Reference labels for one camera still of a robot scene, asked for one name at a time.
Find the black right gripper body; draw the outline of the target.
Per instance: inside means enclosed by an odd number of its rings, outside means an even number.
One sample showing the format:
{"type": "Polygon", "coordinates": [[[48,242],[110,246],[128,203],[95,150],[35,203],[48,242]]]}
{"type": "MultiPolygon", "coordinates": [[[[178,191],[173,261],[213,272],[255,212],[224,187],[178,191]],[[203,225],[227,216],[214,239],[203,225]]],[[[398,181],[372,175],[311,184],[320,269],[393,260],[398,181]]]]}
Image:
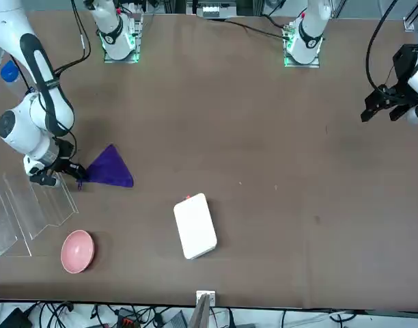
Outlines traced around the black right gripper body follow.
{"type": "Polygon", "coordinates": [[[72,156],[74,146],[69,141],[66,141],[64,139],[54,137],[53,140],[56,146],[58,147],[58,155],[51,167],[69,168],[71,164],[70,157],[72,156]]]}

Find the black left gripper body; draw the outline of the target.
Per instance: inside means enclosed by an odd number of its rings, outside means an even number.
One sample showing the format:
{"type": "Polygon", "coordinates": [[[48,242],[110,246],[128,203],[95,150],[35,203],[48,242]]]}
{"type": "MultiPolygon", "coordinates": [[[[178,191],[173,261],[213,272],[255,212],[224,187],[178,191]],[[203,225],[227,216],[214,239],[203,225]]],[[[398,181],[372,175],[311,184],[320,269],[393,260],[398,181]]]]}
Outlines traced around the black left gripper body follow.
{"type": "Polygon", "coordinates": [[[411,87],[418,90],[418,44],[403,44],[393,56],[396,90],[411,87]]]}

